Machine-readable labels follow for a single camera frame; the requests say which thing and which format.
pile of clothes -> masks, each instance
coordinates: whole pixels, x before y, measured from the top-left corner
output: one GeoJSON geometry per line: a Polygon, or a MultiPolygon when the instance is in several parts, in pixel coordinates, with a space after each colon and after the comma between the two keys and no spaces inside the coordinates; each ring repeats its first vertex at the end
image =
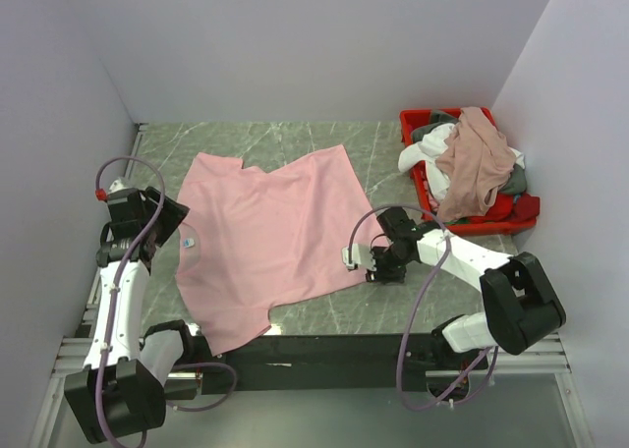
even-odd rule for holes
{"type": "Polygon", "coordinates": [[[540,199],[526,193],[524,154],[509,147],[478,107],[457,119],[430,112],[400,153],[400,172],[424,161],[430,206],[449,223],[524,222],[540,213],[540,199]]]}

wall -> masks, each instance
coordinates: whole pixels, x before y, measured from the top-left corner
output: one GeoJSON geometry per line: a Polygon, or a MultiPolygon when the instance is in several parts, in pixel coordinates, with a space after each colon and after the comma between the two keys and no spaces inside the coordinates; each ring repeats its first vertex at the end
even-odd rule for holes
{"type": "Polygon", "coordinates": [[[0,21],[0,439],[14,448],[85,308],[106,215],[95,170],[134,127],[65,0],[0,0],[0,21]]]}
{"type": "Polygon", "coordinates": [[[491,105],[548,0],[69,0],[135,121],[491,105]]]}
{"type": "Polygon", "coordinates": [[[628,0],[550,0],[493,113],[543,198],[520,239],[568,312],[561,332],[597,446],[627,446],[628,0]]]}

green marble surface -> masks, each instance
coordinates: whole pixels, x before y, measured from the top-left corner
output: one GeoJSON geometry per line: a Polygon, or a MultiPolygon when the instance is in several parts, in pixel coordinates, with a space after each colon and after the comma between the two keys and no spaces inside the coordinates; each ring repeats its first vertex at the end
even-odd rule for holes
{"type": "MultiPolygon", "coordinates": [[[[356,175],[373,206],[387,202],[417,203],[408,175],[397,170],[403,145],[397,122],[382,123],[199,123],[150,124],[140,131],[138,155],[159,167],[173,198],[199,152],[243,158],[245,167],[266,172],[317,149],[344,144],[356,175]]],[[[148,169],[135,166],[132,182],[156,186],[148,169]]],[[[486,236],[473,242],[498,252],[516,251],[511,237],[486,236]]],[[[153,261],[143,303],[143,329],[165,320],[192,322],[175,282],[179,262],[175,234],[153,261]]],[[[361,284],[328,296],[270,311],[271,332],[326,335],[400,332],[429,267],[412,264],[403,285],[361,284]]],[[[471,286],[441,272],[427,292],[414,324],[430,331],[448,318],[482,308],[471,286]]]]}

dark green cloth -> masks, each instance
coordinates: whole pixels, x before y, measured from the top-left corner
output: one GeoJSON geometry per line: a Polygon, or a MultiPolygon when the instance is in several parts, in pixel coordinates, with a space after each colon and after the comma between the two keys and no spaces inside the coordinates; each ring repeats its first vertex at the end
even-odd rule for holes
{"type": "Polygon", "coordinates": [[[443,111],[439,111],[438,109],[433,109],[430,111],[429,122],[425,126],[416,128],[411,133],[411,138],[414,143],[417,143],[418,141],[422,141],[424,136],[429,134],[435,127],[448,123],[456,124],[458,122],[459,120],[456,117],[446,114],[443,111]]]}
{"type": "Polygon", "coordinates": [[[500,188],[499,192],[508,195],[515,196],[520,195],[527,190],[527,177],[524,174],[524,169],[518,165],[513,165],[513,171],[509,177],[507,184],[500,188]]]}

red laundry basket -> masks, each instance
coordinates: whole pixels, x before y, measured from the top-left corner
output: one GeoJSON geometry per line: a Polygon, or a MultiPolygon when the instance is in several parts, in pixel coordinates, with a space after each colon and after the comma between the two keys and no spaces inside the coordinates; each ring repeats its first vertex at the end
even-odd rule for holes
{"type": "MultiPolygon", "coordinates": [[[[486,107],[482,108],[487,118],[495,125],[491,112],[486,107]]],[[[405,145],[413,143],[411,133],[418,127],[425,126],[429,123],[431,109],[417,109],[400,112],[400,121],[402,123],[402,141],[405,145]]],[[[461,115],[460,108],[441,109],[454,117],[461,115]]],[[[411,170],[411,178],[415,182],[415,188],[417,189],[417,196],[420,199],[420,206],[424,209],[430,209],[429,196],[426,188],[424,188],[424,180],[426,179],[426,167],[424,162],[421,161],[415,165],[411,170]]],[[[427,214],[424,214],[425,220],[430,220],[427,214]]],[[[511,235],[517,232],[521,232],[526,229],[530,229],[535,226],[537,220],[530,219],[524,222],[486,222],[485,224],[454,224],[449,225],[448,229],[453,233],[466,236],[466,235],[491,235],[491,234],[505,234],[511,235]]]]}

